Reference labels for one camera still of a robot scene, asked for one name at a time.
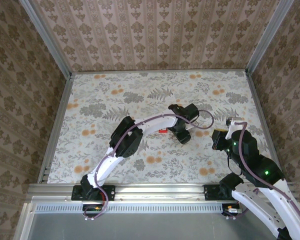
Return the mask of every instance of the gray leaf pattern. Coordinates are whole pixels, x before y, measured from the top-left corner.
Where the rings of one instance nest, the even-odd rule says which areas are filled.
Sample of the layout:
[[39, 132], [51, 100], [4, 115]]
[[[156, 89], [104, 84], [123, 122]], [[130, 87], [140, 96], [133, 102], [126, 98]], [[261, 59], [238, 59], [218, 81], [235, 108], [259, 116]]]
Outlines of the gray leaf pattern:
[[[76, 75], [52, 162], [48, 183], [79, 183], [103, 158], [112, 132], [125, 116], [145, 118], [194, 103], [210, 111], [211, 129], [191, 128], [191, 140], [180, 144], [168, 133], [142, 138], [137, 152], [122, 160], [106, 183], [219, 182], [230, 173], [224, 152], [212, 150], [214, 128], [225, 129], [228, 117], [243, 117], [270, 157], [261, 123], [243, 71], [178, 71]], [[208, 126], [204, 112], [195, 124]]]

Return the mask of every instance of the patterned wall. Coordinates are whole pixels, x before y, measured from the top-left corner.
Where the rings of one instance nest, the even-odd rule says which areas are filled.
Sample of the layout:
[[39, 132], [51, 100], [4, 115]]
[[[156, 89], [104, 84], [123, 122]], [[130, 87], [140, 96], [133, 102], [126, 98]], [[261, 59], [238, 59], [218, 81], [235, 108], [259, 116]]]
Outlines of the patterned wall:
[[37, 180], [65, 79], [17, 0], [0, 0], [0, 240]]
[[300, 201], [300, 0], [295, 0], [252, 75], [285, 175]]
[[73, 72], [244, 69], [279, 0], [32, 0]]

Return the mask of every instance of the floral tablecloth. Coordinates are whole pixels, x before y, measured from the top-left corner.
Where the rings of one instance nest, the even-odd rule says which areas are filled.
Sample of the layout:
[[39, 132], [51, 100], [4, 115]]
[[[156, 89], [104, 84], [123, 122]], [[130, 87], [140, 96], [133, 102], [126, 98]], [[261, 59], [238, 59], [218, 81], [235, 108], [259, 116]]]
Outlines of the floral tablecloth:
[[[125, 116], [144, 118], [170, 104], [186, 107], [191, 103], [214, 115], [212, 128], [192, 128], [185, 145], [171, 132], [144, 137], [136, 154], [120, 162], [106, 183], [219, 182], [230, 170], [226, 154], [212, 150], [211, 135], [214, 128], [226, 128], [229, 116], [244, 118], [260, 152], [270, 157], [243, 71], [78, 74], [48, 183], [79, 183], [102, 159], [112, 132]], [[211, 119], [203, 114], [196, 122], [208, 126]], [[238, 173], [234, 163], [230, 162], [230, 168]]]

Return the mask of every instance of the red object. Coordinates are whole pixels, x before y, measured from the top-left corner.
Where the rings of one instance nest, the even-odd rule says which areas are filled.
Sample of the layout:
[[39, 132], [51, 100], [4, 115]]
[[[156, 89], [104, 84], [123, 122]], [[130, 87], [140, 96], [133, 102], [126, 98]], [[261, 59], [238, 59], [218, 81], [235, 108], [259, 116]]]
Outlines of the red object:
[[167, 128], [163, 128], [163, 129], [160, 129], [159, 130], [159, 133], [160, 134], [166, 134], [168, 132], [168, 129]]

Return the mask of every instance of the perforated metal strip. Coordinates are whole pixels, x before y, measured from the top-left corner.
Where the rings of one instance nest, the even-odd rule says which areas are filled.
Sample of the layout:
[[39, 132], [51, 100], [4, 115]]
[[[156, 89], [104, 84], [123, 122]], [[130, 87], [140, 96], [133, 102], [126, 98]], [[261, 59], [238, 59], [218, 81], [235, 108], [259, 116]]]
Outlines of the perforated metal strip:
[[[38, 204], [35, 209], [36, 214], [74, 214], [82, 213], [81, 203], [45, 203]], [[113, 203], [110, 204], [106, 212], [109, 214], [133, 213], [133, 214], [188, 214], [188, 213], [222, 213], [221, 203], [160, 203], [160, 204], [132, 204], [132, 203]]]

